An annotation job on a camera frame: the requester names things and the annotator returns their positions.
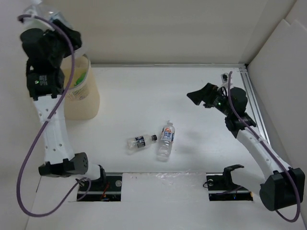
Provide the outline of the green soda bottle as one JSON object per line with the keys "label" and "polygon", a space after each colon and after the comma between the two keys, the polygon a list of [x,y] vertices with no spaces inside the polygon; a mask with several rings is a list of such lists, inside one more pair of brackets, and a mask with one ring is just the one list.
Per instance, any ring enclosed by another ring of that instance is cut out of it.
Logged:
{"label": "green soda bottle", "polygon": [[85,71],[76,71],[74,76],[73,76],[72,85],[74,87],[76,87],[79,84],[81,84],[83,82],[85,76],[86,76],[86,72]]}

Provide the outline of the orange blue label clear bottle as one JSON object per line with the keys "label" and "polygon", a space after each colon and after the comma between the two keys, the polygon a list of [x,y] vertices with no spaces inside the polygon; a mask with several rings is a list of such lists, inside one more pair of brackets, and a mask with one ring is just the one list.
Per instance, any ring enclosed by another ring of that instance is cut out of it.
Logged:
{"label": "orange blue label clear bottle", "polygon": [[159,148],[157,152],[158,161],[168,161],[172,145],[175,138],[175,127],[171,121],[167,121],[167,124],[163,127],[161,137],[159,140]]}

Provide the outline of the crushed clear water bottle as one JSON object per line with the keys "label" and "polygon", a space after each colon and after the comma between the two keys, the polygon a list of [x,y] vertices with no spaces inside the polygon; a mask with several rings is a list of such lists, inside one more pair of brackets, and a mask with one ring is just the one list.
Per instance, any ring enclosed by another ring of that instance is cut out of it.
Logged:
{"label": "crushed clear water bottle", "polygon": [[[73,26],[65,19],[65,17],[63,16],[60,10],[57,10],[56,8],[52,6],[44,4],[42,0],[32,0],[31,5],[27,7],[26,9],[24,9],[23,14],[27,14],[27,15],[30,14],[30,15],[38,16],[51,23],[53,23],[54,20],[60,20],[67,27],[74,30]],[[83,56],[86,53],[86,51],[87,51],[86,46],[82,43],[81,48],[74,49],[75,58],[79,58]]]}

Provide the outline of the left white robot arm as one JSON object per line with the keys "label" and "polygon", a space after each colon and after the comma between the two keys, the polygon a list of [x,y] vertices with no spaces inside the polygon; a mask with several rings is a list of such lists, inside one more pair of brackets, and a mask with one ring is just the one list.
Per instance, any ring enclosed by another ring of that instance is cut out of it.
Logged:
{"label": "left white robot arm", "polygon": [[28,56],[26,84],[43,128],[45,159],[38,171],[44,177],[87,177],[91,186],[102,190],[107,184],[102,166],[90,163],[87,154],[75,152],[69,142],[61,98],[65,76],[60,66],[81,47],[81,35],[58,19],[52,23],[61,31],[32,28],[20,36]]}

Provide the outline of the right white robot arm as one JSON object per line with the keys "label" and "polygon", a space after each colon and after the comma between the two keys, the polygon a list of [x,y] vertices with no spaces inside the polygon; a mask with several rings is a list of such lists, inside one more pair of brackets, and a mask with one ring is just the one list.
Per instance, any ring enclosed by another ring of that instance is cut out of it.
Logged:
{"label": "right white robot arm", "polygon": [[300,168],[293,168],[272,149],[260,135],[254,120],[246,113],[248,99],[246,92],[238,87],[218,87],[207,83],[202,89],[189,92],[187,97],[195,105],[216,108],[225,115],[225,124],[251,154],[260,167],[263,176],[239,172],[242,165],[224,169],[223,186],[232,189],[241,185],[258,194],[263,205],[276,211],[292,205],[300,206],[303,201],[305,174]]}

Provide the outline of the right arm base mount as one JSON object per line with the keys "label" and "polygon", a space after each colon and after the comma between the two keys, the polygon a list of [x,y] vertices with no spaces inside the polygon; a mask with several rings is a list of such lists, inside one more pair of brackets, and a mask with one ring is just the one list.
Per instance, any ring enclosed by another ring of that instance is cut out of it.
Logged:
{"label": "right arm base mount", "polygon": [[233,183],[231,172],[244,168],[240,164],[225,167],[223,172],[207,172],[203,187],[208,190],[209,201],[253,201],[252,193]]}

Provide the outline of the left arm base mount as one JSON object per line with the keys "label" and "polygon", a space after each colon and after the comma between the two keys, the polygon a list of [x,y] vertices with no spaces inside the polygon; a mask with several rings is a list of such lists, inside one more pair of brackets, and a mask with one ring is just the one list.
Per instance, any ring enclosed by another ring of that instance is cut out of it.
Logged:
{"label": "left arm base mount", "polygon": [[100,186],[98,183],[91,183],[91,188],[86,193],[89,182],[84,181],[79,185],[77,201],[82,202],[120,202],[122,189],[122,173],[107,173],[106,184]]}

